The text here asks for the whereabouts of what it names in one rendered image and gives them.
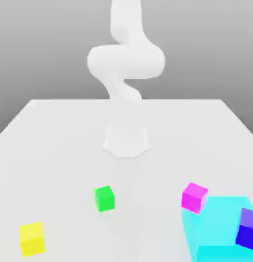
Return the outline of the small green cube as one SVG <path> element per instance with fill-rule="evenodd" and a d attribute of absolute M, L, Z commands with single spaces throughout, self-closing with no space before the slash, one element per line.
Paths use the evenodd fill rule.
<path fill-rule="evenodd" d="M 110 186 L 94 190 L 95 203 L 99 212 L 115 209 L 115 196 Z"/>

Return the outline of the small magenta cube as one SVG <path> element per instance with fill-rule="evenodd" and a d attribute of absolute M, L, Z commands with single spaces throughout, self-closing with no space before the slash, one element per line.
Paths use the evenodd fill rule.
<path fill-rule="evenodd" d="M 195 214 L 200 214 L 208 200 L 209 190 L 195 183 L 189 183 L 182 193 L 181 206 Z"/>

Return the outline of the small yellow cube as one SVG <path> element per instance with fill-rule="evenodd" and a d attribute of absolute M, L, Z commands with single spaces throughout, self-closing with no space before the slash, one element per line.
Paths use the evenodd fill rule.
<path fill-rule="evenodd" d="M 20 246 L 23 257 L 45 252 L 42 222 L 22 225 L 20 227 Z"/>

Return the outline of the small blue cube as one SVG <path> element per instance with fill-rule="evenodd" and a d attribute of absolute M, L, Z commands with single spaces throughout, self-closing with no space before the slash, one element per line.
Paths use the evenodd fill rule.
<path fill-rule="evenodd" d="M 253 250 L 253 210 L 242 208 L 236 244 Z"/>

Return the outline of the large cyan box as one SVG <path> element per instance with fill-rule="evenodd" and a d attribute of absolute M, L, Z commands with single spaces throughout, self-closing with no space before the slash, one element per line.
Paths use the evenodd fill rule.
<path fill-rule="evenodd" d="M 210 196 L 200 214 L 181 213 L 192 262 L 253 262 L 253 250 L 236 244 L 246 196 Z"/>

